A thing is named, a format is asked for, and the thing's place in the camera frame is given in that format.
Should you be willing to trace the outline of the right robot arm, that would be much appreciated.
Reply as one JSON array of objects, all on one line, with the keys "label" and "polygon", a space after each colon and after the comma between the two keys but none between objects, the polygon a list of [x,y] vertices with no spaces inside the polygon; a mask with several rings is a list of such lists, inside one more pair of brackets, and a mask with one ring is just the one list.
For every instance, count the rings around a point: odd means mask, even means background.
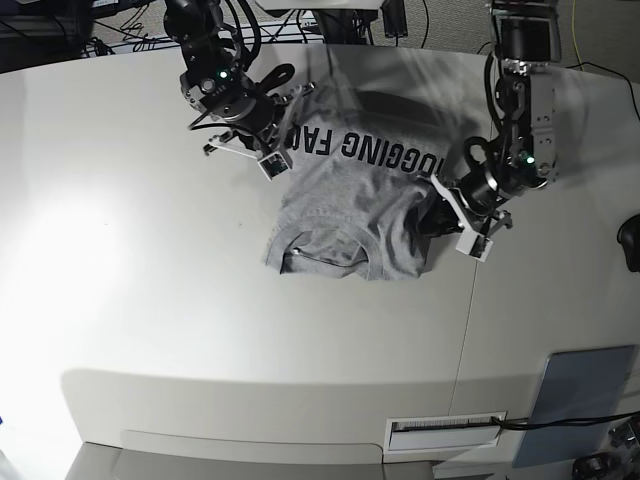
[{"label": "right robot arm", "polygon": [[247,2],[239,6],[254,34],[250,47],[239,22],[224,19],[219,1],[167,1],[165,5],[165,32],[179,45],[186,65],[180,76],[181,92],[199,112],[188,129],[217,130],[203,152],[226,151],[250,159],[270,180],[291,170],[296,122],[315,84],[278,93],[295,74],[289,63],[277,65],[259,82],[248,76],[261,51],[262,36]]}]

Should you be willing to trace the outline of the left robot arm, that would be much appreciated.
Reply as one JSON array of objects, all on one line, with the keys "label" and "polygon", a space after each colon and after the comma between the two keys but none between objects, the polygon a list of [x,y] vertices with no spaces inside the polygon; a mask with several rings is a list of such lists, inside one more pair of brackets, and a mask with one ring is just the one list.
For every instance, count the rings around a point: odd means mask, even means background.
[{"label": "left robot arm", "polygon": [[554,79],[561,59],[554,1],[492,1],[492,51],[483,71],[485,99],[495,138],[467,138],[466,174],[453,181],[431,175],[440,197],[433,235],[455,233],[456,249],[487,259],[493,235],[513,222],[505,204],[552,182],[556,170]]}]

